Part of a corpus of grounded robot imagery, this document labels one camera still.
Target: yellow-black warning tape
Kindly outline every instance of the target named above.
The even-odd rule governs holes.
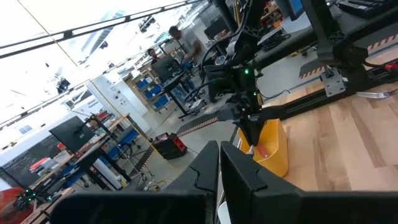
[[[374,43],[374,44],[369,45],[368,51],[370,51],[370,50],[372,50],[372,49],[375,49],[375,48],[377,48],[377,47],[380,47],[380,46],[382,46],[382,45],[384,45],[384,44],[386,44],[386,43],[388,43],[388,42],[391,42],[391,41],[393,41],[393,40],[395,40],[395,39],[398,39],[398,34],[397,34],[397,35],[392,35],[392,36],[390,36],[389,38],[385,38],[385,39],[382,40],[382,41],[379,41],[379,42],[376,42],[376,43]],[[316,68],[316,69],[314,69],[314,70],[312,70],[312,71],[310,71],[310,72],[307,72],[307,73],[304,73],[303,75],[301,75],[301,76],[300,76],[300,79],[310,77],[311,75],[318,74],[318,73],[320,73],[320,72],[323,72],[324,70],[325,70],[325,67],[324,67],[324,66],[319,67],[319,68]]]
[[[181,132],[181,133],[178,134],[177,136],[178,136],[178,137],[184,136],[184,135],[186,135],[186,134],[188,134],[188,133],[191,133],[192,131],[195,131],[195,130],[197,130],[197,129],[200,129],[201,127],[207,126],[207,125],[209,125],[209,124],[213,124],[213,123],[216,122],[216,121],[218,121],[218,118],[217,118],[217,117],[211,118],[210,120],[207,120],[207,121],[205,121],[205,122],[203,122],[203,123],[201,123],[201,124],[198,124],[198,125],[196,125],[196,126],[193,127],[193,128],[190,128],[190,129],[188,129],[188,130],[186,130],[186,131]]]

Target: keyboard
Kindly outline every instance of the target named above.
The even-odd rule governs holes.
[[[398,6],[398,0],[344,0],[338,7],[352,15],[370,19]]]

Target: metal bracket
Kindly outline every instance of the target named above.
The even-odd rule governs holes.
[[[332,76],[327,76],[326,72],[321,73],[322,82],[326,91],[326,95],[329,97],[346,91],[343,79],[337,68],[328,68],[328,69],[329,72],[333,74]]]

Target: wooden table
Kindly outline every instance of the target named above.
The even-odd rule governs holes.
[[[398,49],[372,60],[394,60]],[[268,105],[279,105],[322,89],[307,86]],[[398,83],[373,88],[394,90]],[[398,190],[398,95],[383,100],[350,96],[283,121],[289,172],[303,190]]]
[[[21,224],[36,224],[36,223],[42,223],[44,220],[47,219],[45,214],[40,214],[40,212],[43,210],[47,213],[51,213],[52,210],[54,209],[54,207],[56,206],[56,204],[58,204],[62,199],[64,199],[66,196],[71,195],[72,193],[74,193],[74,189],[73,188],[68,188],[65,189],[61,192],[61,197],[58,198],[53,204],[51,203],[44,203],[42,205],[40,205],[36,210],[34,210],[32,212],[32,214],[30,214],[24,221],[21,222]]]
[[[125,114],[119,119],[117,119],[108,129],[111,131],[113,130],[117,125],[119,125],[124,119],[126,119],[130,114]],[[101,134],[99,137],[97,137],[93,142],[85,144],[79,152],[84,152],[90,149],[91,146],[95,145],[96,143],[100,142],[104,137],[106,136],[105,133]],[[35,189],[40,183],[47,181],[54,173],[58,172],[64,165],[66,165],[68,162],[70,162],[75,155],[69,155],[67,159],[65,159],[63,162],[59,163],[56,168],[52,169],[51,172],[46,174],[45,176],[41,177],[36,183],[32,184],[30,188],[33,190]]]

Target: man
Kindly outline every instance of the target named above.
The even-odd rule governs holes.
[[[157,57],[157,54],[155,52],[154,49],[148,49],[147,53],[149,54],[149,56],[152,57],[152,61],[151,61],[151,65],[153,65],[154,63],[156,63],[158,60],[160,60],[160,58]]]
[[[202,47],[202,43],[192,31],[189,29],[180,31],[176,26],[172,26],[169,29],[169,34],[174,39],[180,41],[180,43],[188,50],[183,61],[194,60],[196,63],[201,63],[205,48]]]

